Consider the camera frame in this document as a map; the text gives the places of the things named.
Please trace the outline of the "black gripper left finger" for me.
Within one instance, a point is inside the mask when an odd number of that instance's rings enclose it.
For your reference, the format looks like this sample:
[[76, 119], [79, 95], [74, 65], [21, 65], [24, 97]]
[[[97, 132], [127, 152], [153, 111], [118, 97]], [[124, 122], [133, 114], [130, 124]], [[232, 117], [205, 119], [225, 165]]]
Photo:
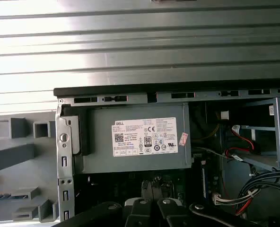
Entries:
[[149, 227], [153, 200], [131, 198], [124, 205], [104, 202], [58, 224], [57, 227]]

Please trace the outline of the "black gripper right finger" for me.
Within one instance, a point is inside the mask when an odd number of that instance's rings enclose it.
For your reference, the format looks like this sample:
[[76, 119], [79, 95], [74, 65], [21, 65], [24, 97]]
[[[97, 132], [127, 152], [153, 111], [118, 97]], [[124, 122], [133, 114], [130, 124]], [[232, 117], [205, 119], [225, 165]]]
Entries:
[[169, 227], [259, 227], [260, 225], [239, 218], [221, 209], [201, 203], [188, 208], [171, 198], [160, 199], [158, 207], [162, 219]]

